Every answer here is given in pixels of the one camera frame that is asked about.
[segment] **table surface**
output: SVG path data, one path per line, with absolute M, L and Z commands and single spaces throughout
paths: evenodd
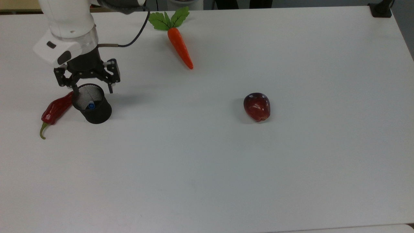
M 146 13 L 93 14 L 128 43 Z M 0 17 L 0 231 L 257 233 L 414 222 L 414 62 L 395 19 L 368 7 L 191 12 L 185 67 L 146 27 L 116 58 L 100 125 L 32 52 L 44 15 Z M 271 117 L 245 114 L 265 93 Z

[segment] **black mesh cup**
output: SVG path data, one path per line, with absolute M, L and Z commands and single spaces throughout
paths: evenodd
M 79 87 L 79 96 L 72 96 L 72 104 L 92 124 L 104 123 L 112 113 L 104 90 L 92 83 Z

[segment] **green leaf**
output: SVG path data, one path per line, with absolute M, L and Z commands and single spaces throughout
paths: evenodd
M 170 21 L 170 18 L 168 17 L 167 12 L 165 12 L 165 11 L 164 11 L 164 16 L 165 16 L 165 21 L 166 21 L 166 22 L 167 22 L 167 24 L 168 24 L 168 27 L 169 27 L 169 28 L 172 28 L 172 27 L 171 27 L 171 21 Z
M 180 26 L 189 14 L 190 12 L 188 11 L 188 7 L 183 7 L 176 10 L 174 15 L 171 17 L 172 27 Z
M 148 21 L 157 30 L 168 31 L 168 29 L 170 29 L 170 27 L 168 25 L 168 22 L 170 22 L 170 19 L 166 20 L 162 13 L 159 13 L 159 12 L 151 13 L 149 15 Z

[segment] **orange carrot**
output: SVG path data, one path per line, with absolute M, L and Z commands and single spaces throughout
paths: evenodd
M 185 46 L 183 38 L 181 37 L 180 31 L 177 28 L 172 27 L 168 29 L 167 34 L 178 55 L 180 55 L 184 63 L 192 70 L 193 62 L 191 61 L 190 55 L 188 54 L 187 47 Z
M 164 12 L 164 14 L 155 12 L 149 15 L 148 21 L 154 26 L 154 29 L 168 32 L 168 38 L 176 49 L 178 55 L 180 55 L 184 63 L 192 70 L 193 62 L 188 54 L 183 38 L 177 29 L 190 14 L 188 9 L 188 7 L 182 7 L 176 10 L 171 19 L 167 12 Z

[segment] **red chili pepper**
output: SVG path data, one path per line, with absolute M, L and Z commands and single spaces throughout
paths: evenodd
M 40 137 L 42 139 L 46 139 L 43 137 L 43 130 L 46 126 L 56 124 L 56 121 L 70 108 L 70 106 L 72 106 L 72 95 L 73 91 L 49 104 L 41 118 L 43 124 L 40 129 Z

